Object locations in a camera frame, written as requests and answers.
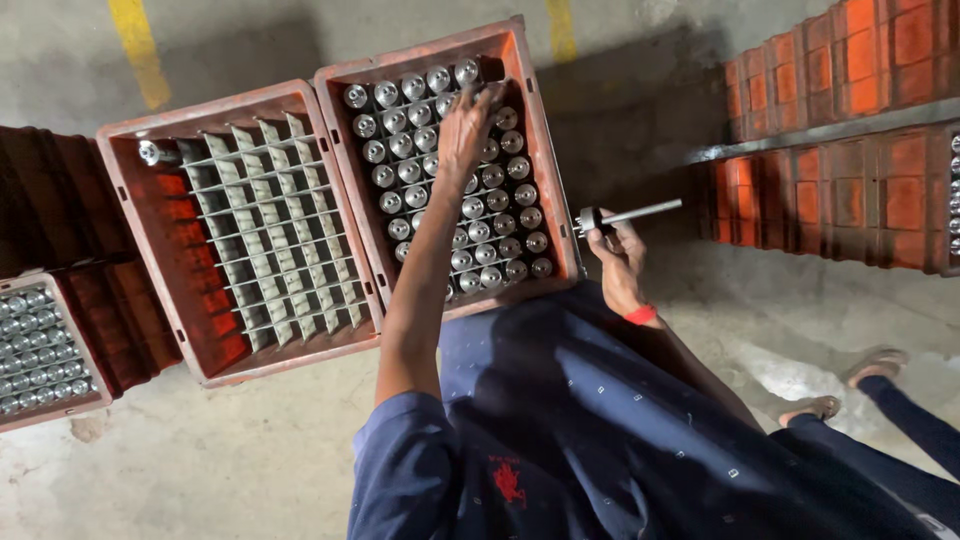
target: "shirt sleeve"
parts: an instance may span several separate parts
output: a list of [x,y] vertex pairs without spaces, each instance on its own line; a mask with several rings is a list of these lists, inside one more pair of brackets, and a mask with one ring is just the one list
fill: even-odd
[[383,402],[353,438],[347,538],[429,538],[441,524],[458,453],[444,406],[408,392]]

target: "navy blue pants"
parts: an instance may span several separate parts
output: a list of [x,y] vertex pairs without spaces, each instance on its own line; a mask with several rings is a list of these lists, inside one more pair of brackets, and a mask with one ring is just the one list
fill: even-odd
[[[889,379],[865,377],[857,386],[917,446],[960,479],[960,432],[910,401]],[[960,486],[857,442],[813,414],[789,424],[791,435],[827,450],[857,473],[925,510],[944,525],[960,530]]]

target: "hand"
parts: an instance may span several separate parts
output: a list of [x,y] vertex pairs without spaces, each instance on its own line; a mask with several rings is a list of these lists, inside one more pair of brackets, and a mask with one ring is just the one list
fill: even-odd
[[437,182],[443,177],[444,183],[458,186],[458,193],[467,187],[470,174],[480,164],[480,155],[487,145],[490,128],[495,115],[494,107],[503,99],[506,85],[488,86],[480,92],[476,104],[473,104],[475,86],[464,88],[450,108],[450,113],[440,123],[440,142],[438,157],[440,169]]
[[[607,209],[600,209],[600,213],[604,217],[613,215]],[[645,306],[640,274],[647,246],[636,235],[630,221],[614,223],[613,233],[606,237],[599,229],[591,229],[587,231],[587,242],[603,262],[603,298],[607,307],[623,317]]]

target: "red wrist thread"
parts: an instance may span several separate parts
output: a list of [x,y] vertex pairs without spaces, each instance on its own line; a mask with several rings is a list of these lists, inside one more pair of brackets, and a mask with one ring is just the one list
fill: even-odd
[[639,326],[639,325],[650,322],[656,316],[657,316],[657,308],[654,307],[652,304],[647,304],[646,306],[641,307],[640,309],[634,311],[633,313],[628,313],[623,318]]

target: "red embroidered logo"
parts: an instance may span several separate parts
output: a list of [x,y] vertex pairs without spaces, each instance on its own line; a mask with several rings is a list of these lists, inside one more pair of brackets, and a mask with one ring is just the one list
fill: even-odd
[[520,500],[522,508],[526,510],[527,492],[523,489],[516,489],[516,478],[520,476],[520,471],[515,471],[510,466],[510,462],[519,463],[520,460],[491,455],[490,461],[500,462],[500,468],[496,471],[493,471],[493,481],[496,482],[496,487],[500,489],[500,493],[503,494],[503,498],[507,500],[507,503],[512,503],[514,499]]

